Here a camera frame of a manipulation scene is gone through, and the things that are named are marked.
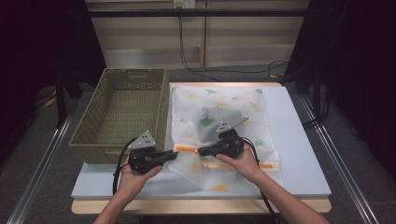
wall outlet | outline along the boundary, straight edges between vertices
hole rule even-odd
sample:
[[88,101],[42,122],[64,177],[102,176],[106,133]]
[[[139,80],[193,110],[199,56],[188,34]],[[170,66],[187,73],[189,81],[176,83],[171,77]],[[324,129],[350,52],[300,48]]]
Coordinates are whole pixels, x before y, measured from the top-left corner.
[[174,8],[184,8],[184,0],[174,0]]
[[183,8],[195,8],[195,0],[184,0]]

hand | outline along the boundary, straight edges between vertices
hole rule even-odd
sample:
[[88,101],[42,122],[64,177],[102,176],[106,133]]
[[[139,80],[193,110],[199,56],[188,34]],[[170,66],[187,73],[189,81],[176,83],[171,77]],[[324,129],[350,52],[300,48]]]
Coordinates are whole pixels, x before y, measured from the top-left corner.
[[161,166],[156,166],[152,168],[149,172],[144,175],[133,171],[130,165],[125,165],[121,170],[121,180],[119,189],[116,194],[122,195],[122,199],[125,203],[130,203],[132,199],[142,190],[145,186],[146,181],[158,174],[163,168]]
[[256,159],[251,152],[248,145],[244,145],[242,153],[236,158],[230,158],[223,154],[218,154],[216,159],[219,161],[230,164],[240,175],[244,176],[248,181],[254,183],[256,181],[255,176],[263,173],[260,167],[257,165]]

black cable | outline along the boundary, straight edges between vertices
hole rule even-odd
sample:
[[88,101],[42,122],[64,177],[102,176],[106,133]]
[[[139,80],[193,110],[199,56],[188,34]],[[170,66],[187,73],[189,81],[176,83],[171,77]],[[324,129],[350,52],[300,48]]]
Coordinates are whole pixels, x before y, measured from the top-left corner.
[[199,73],[193,71],[193,70],[189,67],[189,65],[187,64],[187,61],[186,61],[186,56],[185,56],[185,54],[184,54],[183,21],[182,21],[181,17],[178,17],[178,30],[179,30],[179,39],[180,39],[180,48],[179,48],[179,50],[180,50],[180,60],[181,60],[181,62],[183,63],[183,66],[184,66],[187,70],[189,70],[190,72],[194,73],[194,74],[197,75],[197,76],[200,76],[200,77],[207,77],[207,78],[210,78],[210,79],[215,80],[215,81],[217,81],[217,82],[221,82],[220,80],[218,80],[218,79],[216,79],[216,78],[214,78],[214,77],[210,77],[210,76],[206,76],[206,75],[203,75],[203,74],[199,74]]
[[309,120],[307,122],[303,122],[304,129],[309,129],[309,128],[315,127],[319,123],[326,120],[326,118],[329,115],[329,110],[330,110],[330,94],[328,91],[326,91],[326,97],[325,97],[324,104],[323,104],[321,112],[320,112],[320,117]]
[[49,101],[51,101],[51,100],[53,100],[53,99],[56,99],[56,98],[57,98],[57,92],[55,92],[55,94],[51,95],[51,97],[49,97],[48,99],[42,100],[43,98],[45,98],[46,96],[49,96],[49,95],[50,95],[51,93],[53,93],[54,91],[55,91],[55,90],[53,90],[52,92],[47,93],[47,95],[45,95],[45,96],[41,96],[41,97],[37,98],[37,99],[35,100],[34,106],[43,105],[43,104],[45,104],[46,102],[49,102]]
[[120,177],[120,173],[121,173],[122,167],[124,167],[125,165],[129,164],[129,163],[126,163],[126,164],[121,166],[122,158],[123,158],[123,156],[125,154],[125,150],[126,150],[126,148],[128,148],[129,145],[131,145],[131,143],[134,140],[136,140],[136,138],[133,138],[133,139],[129,140],[128,143],[122,148],[122,151],[120,153],[119,161],[117,163],[116,172],[113,174],[114,175],[114,179],[113,179],[113,195],[117,192],[117,186],[119,184],[119,177]]
[[[256,148],[254,147],[254,144],[253,144],[248,138],[246,138],[246,137],[241,137],[241,138],[242,138],[242,140],[243,140],[246,144],[248,144],[248,145],[250,146],[251,150],[253,151],[253,155],[254,155],[254,157],[255,157],[255,159],[256,159],[257,165],[260,166],[260,164],[259,164],[259,162],[260,162],[260,161],[259,161],[259,157],[257,156],[257,151],[256,151]],[[267,197],[262,193],[261,190],[260,190],[260,194],[262,195],[262,200],[264,201],[265,205],[267,206],[268,211],[270,212],[271,217],[273,218],[274,222],[275,222],[276,224],[279,223],[278,217],[277,217],[277,215],[276,215],[274,209],[272,208],[271,204],[269,203]]]
[[[273,64],[273,63],[280,63],[280,64],[277,65],[277,66],[271,67],[271,64]],[[268,64],[268,68],[267,68],[267,70],[268,70],[268,76],[263,80],[263,82],[266,81],[266,80],[271,76],[271,69],[274,69],[274,68],[276,68],[276,67],[279,67],[280,65],[282,65],[282,64],[284,64],[284,63],[288,63],[288,61],[273,61],[273,62],[271,62],[270,64]]]
[[[195,75],[200,76],[200,77],[207,77],[207,78],[210,78],[210,79],[215,80],[217,82],[222,82],[221,80],[218,80],[218,79],[216,79],[214,77],[210,77],[210,76],[207,76],[207,75],[204,75],[204,74],[199,74],[199,73],[202,73],[202,72],[229,72],[229,73],[241,73],[241,74],[257,74],[257,73],[268,72],[268,76],[263,80],[263,81],[265,81],[270,76],[271,69],[277,68],[277,67],[281,66],[284,63],[288,63],[288,61],[273,61],[273,62],[270,62],[270,64],[268,65],[267,69],[259,70],[259,71],[250,71],[250,72],[249,71],[228,70],[228,69],[203,69],[203,70],[191,69],[189,67],[189,65],[187,64],[186,56],[184,54],[183,21],[182,21],[181,17],[178,17],[178,29],[179,29],[179,43],[180,43],[180,48],[179,48],[180,53],[179,54],[180,54],[181,63],[183,64],[183,66],[187,70],[189,70],[190,72],[192,72]],[[273,64],[273,63],[280,63],[280,64],[275,65],[274,67],[271,67],[271,64]]]
[[54,88],[52,91],[50,91],[50,92],[48,92],[48,93],[46,93],[46,94],[44,94],[44,95],[38,97],[37,99],[35,99],[35,101],[37,102],[37,101],[39,101],[39,100],[41,100],[41,99],[43,99],[43,98],[49,96],[49,95],[52,94],[55,90],[56,90],[56,88]]
[[294,71],[286,76],[283,76],[277,83],[280,85],[283,85],[287,82],[293,81],[297,76],[299,76],[301,73],[307,71],[309,69],[309,66],[302,66],[300,69],[297,71]]

person's right hand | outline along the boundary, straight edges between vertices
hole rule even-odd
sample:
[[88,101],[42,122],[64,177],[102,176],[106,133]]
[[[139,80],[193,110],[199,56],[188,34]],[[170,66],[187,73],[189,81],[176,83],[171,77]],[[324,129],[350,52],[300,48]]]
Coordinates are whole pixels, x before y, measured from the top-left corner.
[[248,145],[244,145],[244,150],[236,158],[230,158],[224,154],[218,154],[216,159],[230,164],[240,175],[244,176],[248,181],[255,183],[258,174],[262,173],[253,153]]

green wicker basket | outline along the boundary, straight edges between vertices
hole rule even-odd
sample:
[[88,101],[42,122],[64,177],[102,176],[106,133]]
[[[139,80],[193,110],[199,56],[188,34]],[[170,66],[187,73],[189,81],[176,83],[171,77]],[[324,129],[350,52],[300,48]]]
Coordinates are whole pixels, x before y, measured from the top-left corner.
[[117,163],[125,144],[149,130],[163,151],[168,107],[164,69],[105,69],[69,145],[87,163]]

